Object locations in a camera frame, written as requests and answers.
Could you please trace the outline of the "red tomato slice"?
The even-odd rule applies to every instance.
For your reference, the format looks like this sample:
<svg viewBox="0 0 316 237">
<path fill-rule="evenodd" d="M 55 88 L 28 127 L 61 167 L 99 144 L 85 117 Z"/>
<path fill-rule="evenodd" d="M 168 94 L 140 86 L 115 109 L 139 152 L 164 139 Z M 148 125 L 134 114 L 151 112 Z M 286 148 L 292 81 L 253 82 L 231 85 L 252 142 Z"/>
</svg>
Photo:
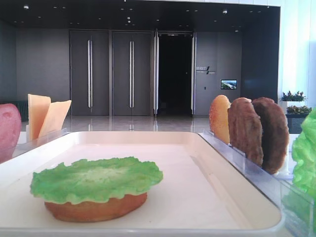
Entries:
<svg viewBox="0 0 316 237">
<path fill-rule="evenodd" d="M 0 162 L 12 158 L 21 131 L 21 116 L 13 104 L 0 105 Z"/>
</svg>

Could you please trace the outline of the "brown meat patty inner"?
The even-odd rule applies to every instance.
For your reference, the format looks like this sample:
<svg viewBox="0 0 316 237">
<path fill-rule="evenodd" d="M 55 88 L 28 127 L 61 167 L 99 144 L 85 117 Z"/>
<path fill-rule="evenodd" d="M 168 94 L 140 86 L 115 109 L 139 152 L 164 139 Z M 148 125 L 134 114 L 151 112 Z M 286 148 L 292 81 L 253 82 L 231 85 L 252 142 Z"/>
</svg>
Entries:
<svg viewBox="0 0 316 237">
<path fill-rule="evenodd" d="M 228 109 L 230 144 L 259 167 L 263 164 L 262 125 L 251 100 L 235 99 Z"/>
</svg>

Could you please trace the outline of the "brown meat patty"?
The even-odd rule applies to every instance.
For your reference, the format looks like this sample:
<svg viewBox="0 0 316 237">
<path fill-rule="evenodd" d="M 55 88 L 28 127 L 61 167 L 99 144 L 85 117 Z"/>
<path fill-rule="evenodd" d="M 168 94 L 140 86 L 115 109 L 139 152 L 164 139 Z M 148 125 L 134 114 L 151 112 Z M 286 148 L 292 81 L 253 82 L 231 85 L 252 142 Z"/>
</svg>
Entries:
<svg viewBox="0 0 316 237">
<path fill-rule="evenodd" d="M 273 99 L 260 97 L 252 101 L 262 128 L 262 168 L 269 174 L 277 173 L 284 164 L 289 143 L 287 118 Z"/>
<path fill-rule="evenodd" d="M 228 109 L 230 144 L 259 167 L 263 164 L 262 125 L 251 100 L 235 99 Z"/>
</svg>

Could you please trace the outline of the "green lettuce leaf on bun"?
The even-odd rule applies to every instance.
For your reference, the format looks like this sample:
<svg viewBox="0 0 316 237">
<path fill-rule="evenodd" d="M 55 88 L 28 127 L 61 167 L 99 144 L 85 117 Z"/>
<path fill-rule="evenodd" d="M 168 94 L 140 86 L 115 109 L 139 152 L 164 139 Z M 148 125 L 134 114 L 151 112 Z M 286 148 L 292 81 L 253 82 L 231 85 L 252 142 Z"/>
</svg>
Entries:
<svg viewBox="0 0 316 237">
<path fill-rule="evenodd" d="M 163 172 L 153 161 L 135 157 L 80 159 L 33 173 L 30 193 L 55 204 L 106 203 L 111 198 L 146 193 L 162 179 Z"/>
</svg>

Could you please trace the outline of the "orange cheese slice right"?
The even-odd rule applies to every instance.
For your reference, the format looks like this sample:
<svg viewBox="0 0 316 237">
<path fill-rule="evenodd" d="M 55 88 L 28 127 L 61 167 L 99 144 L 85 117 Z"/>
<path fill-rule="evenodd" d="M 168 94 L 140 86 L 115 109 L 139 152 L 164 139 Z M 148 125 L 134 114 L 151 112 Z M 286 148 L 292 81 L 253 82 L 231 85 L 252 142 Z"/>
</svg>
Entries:
<svg viewBox="0 0 316 237">
<path fill-rule="evenodd" d="M 61 130 L 71 102 L 71 100 L 53 102 L 49 105 L 43 125 L 39 132 L 39 137 L 43 137 L 53 131 Z"/>
</svg>

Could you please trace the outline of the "orange cheese slice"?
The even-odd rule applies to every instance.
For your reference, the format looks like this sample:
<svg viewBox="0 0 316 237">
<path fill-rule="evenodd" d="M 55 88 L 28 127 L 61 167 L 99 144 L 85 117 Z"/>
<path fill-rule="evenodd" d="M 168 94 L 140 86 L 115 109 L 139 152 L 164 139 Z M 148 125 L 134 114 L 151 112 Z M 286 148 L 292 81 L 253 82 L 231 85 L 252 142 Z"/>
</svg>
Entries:
<svg viewBox="0 0 316 237">
<path fill-rule="evenodd" d="M 51 98 L 28 94 L 29 140 L 39 137 L 41 127 L 47 114 Z"/>
<path fill-rule="evenodd" d="M 53 131 L 61 130 L 71 102 L 71 100 L 53 102 L 49 105 L 43 125 L 39 132 L 39 137 L 43 137 Z"/>
</svg>

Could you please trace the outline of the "brown meat patty outer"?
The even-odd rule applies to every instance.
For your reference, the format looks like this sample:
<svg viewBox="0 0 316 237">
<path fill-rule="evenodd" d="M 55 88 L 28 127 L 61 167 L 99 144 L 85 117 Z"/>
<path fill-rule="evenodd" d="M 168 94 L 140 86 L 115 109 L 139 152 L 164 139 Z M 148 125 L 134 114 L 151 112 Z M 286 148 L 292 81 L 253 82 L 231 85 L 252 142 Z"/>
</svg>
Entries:
<svg viewBox="0 0 316 237">
<path fill-rule="evenodd" d="M 289 143 L 287 118 L 273 99 L 260 97 L 252 101 L 262 128 L 262 168 L 269 174 L 277 173 L 284 164 Z"/>
</svg>

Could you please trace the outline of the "orange cheese slice left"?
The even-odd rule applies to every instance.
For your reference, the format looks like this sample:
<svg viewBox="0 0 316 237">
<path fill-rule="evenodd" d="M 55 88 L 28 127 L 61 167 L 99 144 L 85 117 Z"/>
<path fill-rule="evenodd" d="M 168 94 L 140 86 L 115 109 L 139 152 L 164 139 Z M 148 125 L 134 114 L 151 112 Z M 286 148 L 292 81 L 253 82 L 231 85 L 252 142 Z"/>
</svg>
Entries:
<svg viewBox="0 0 316 237">
<path fill-rule="evenodd" d="M 28 94 L 29 140 L 39 137 L 41 127 L 47 114 L 51 98 Z"/>
</svg>

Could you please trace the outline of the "green lettuce leaf in rack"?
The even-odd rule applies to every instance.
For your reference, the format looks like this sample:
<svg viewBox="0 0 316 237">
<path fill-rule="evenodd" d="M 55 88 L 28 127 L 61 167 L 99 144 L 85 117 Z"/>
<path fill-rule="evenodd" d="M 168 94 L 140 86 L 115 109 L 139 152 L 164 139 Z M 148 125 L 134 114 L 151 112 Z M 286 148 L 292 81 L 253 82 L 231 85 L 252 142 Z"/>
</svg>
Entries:
<svg viewBox="0 0 316 237">
<path fill-rule="evenodd" d="M 316 112 L 302 123 L 302 132 L 292 145 L 293 183 L 313 198 L 316 197 Z"/>
</svg>

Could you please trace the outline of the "top bun slice inner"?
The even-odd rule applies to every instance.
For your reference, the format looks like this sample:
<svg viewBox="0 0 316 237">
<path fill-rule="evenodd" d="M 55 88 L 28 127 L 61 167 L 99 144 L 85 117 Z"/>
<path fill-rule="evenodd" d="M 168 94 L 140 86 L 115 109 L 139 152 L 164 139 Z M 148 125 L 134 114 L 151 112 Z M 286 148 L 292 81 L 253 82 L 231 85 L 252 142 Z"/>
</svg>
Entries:
<svg viewBox="0 0 316 237">
<path fill-rule="evenodd" d="M 218 95 L 211 103 L 209 111 L 210 130 L 226 144 L 230 143 L 228 109 L 230 102 L 225 95 Z"/>
</svg>

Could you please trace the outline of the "dark double door middle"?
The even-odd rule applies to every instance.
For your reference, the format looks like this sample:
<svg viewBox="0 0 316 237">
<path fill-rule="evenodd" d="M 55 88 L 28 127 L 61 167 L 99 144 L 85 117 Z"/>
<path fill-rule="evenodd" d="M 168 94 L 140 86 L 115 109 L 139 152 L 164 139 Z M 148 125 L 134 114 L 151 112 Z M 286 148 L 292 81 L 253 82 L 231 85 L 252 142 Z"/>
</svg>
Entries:
<svg viewBox="0 0 316 237">
<path fill-rule="evenodd" d="M 151 35 L 114 32 L 113 65 L 114 115 L 149 116 Z"/>
</svg>

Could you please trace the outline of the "dark double door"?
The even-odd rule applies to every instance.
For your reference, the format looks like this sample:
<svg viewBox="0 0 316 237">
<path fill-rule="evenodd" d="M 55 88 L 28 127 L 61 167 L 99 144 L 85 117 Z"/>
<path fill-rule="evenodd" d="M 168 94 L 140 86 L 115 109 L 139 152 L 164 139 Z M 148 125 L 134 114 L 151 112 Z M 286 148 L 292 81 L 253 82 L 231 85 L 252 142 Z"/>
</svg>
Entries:
<svg viewBox="0 0 316 237">
<path fill-rule="evenodd" d="M 71 31 L 72 114 L 109 115 L 109 34 Z"/>
<path fill-rule="evenodd" d="M 113 65 L 114 115 L 149 116 L 151 35 L 114 32 Z"/>
</svg>

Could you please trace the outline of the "cream rectangular tray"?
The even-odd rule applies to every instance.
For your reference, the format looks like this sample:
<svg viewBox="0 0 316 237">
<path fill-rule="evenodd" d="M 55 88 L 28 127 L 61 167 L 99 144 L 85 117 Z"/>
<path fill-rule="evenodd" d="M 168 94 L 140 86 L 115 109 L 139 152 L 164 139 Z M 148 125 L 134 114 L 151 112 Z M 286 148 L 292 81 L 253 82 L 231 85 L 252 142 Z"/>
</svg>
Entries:
<svg viewBox="0 0 316 237">
<path fill-rule="evenodd" d="M 30 194 L 33 172 L 86 158 L 154 161 L 163 180 L 124 217 L 56 220 Z M 3 237 L 283 237 L 284 215 L 200 135 L 192 132 L 73 132 L 0 166 Z"/>
</svg>

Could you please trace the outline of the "dark double door left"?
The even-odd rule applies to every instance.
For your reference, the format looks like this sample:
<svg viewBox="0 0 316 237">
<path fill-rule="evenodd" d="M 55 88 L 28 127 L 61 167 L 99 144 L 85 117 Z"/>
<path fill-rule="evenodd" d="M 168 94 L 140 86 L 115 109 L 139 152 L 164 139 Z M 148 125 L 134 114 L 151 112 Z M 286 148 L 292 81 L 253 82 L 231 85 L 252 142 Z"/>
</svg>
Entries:
<svg viewBox="0 0 316 237">
<path fill-rule="evenodd" d="M 72 114 L 109 115 L 109 34 L 71 31 Z"/>
</svg>

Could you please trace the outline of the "bottom bun slice on tray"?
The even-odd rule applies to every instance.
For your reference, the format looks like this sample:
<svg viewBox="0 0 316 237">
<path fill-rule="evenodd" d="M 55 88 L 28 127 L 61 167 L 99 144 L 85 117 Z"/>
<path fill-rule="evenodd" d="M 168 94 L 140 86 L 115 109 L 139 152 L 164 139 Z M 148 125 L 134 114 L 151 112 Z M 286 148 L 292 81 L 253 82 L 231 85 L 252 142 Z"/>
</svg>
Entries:
<svg viewBox="0 0 316 237">
<path fill-rule="evenodd" d="M 147 193 L 125 195 L 123 198 L 110 198 L 105 203 L 84 201 L 79 204 L 56 204 L 45 202 L 44 205 L 54 218 L 66 222 L 100 222 L 122 217 L 140 206 L 147 200 Z"/>
</svg>

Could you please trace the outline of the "potted plants planter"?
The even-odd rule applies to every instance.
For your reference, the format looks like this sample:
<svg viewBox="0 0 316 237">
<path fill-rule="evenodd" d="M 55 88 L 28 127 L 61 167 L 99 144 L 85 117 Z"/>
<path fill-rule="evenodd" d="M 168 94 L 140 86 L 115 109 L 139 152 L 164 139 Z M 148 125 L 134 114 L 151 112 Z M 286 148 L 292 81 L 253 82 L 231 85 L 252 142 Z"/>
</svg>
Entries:
<svg viewBox="0 0 316 237">
<path fill-rule="evenodd" d="M 295 93 L 291 91 L 283 92 L 280 105 L 287 118 L 289 133 L 300 133 L 302 122 L 312 111 L 312 108 L 307 106 L 304 93 L 301 91 Z"/>
</svg>

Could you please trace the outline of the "wall mounted screen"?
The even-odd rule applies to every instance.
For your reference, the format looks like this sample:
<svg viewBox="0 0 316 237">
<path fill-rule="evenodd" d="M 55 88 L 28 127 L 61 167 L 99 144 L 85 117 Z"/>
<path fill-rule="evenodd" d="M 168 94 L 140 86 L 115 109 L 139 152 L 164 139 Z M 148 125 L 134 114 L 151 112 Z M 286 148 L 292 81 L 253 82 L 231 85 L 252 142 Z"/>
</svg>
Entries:
<svg viewBox="0 0 316 237">
<path fill-rule="evenodd" d="M 223 90 L 236 90 L 237 89 L 237 80 L 221 80 L 221 89 Z"/>
</svg>

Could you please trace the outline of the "clear left long rail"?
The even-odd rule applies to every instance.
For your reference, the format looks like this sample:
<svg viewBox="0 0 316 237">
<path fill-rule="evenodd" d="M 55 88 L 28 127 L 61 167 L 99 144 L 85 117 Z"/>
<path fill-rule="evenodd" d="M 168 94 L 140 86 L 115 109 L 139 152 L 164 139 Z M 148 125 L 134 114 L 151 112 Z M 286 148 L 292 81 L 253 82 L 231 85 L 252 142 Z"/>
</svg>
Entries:
<svg viewBox="0 0 316 237">
<path fill-rule="evenodd" d="M 47 144 L 53 140 L 56 140 L 69 132 L 66 128 L 59 130 L 59 131 L 53 131 L 49 133 L 48 135 L 45 135 L 41 138 L 28 141 L 25 143 L 20 143 L 20 141 L 26 141 L 26 133 L 27 132 L 21 132 L 20 137 L 18 140 L 18 144 L 15 147 L 8 148 L 8 149 L 1 149 L 0 150 L 0 163 L 4 163 L 10 159 L 13 159 L 23 153 L 26 153 L 28 151 L 31 151 L 37 147 L 40 147 L 44 144 Z"/>
</svg>

